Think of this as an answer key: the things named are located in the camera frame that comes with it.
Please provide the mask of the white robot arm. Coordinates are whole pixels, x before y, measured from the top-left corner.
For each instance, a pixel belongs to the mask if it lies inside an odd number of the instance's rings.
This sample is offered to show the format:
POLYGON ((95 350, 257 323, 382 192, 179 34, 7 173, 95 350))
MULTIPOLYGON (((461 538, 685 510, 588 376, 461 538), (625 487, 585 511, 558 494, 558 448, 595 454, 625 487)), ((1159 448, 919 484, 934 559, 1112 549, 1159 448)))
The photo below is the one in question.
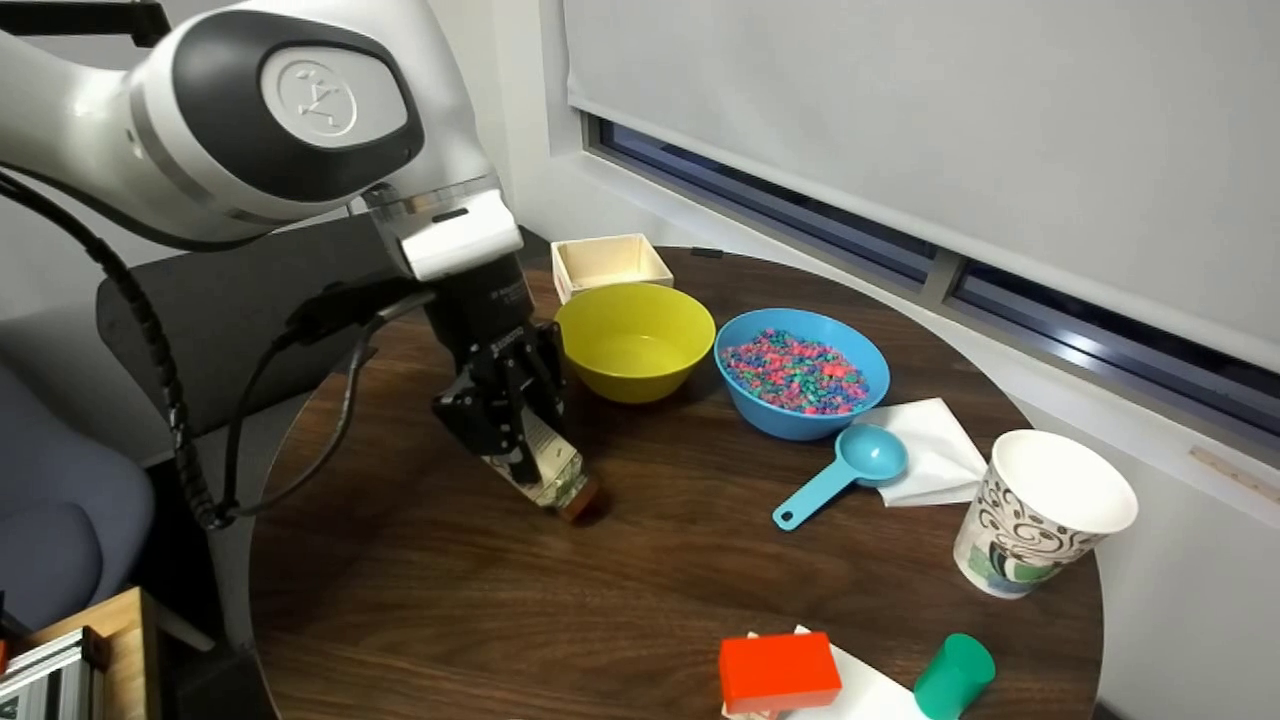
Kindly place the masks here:
POLYGON ((0 165, 172 249, 362 201, 461 356, 527 323, 522 229, 430 0, 237 0, 114 73, 0 36, 0 165))

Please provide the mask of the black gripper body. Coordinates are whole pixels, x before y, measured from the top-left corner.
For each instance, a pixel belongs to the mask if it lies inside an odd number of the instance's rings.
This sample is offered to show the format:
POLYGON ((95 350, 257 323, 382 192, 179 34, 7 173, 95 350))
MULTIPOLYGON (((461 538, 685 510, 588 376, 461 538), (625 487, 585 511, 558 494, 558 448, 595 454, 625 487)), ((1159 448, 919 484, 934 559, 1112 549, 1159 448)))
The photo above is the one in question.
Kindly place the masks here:
POLYGON ((430 299, 430 323, 458 367, 458 380, 440 395, 476 391, 505 402, 522 432, 522 412, 534 409, 524 402, 524 334, 541 327, 522 259, 502 256, 440 281, 430 299))

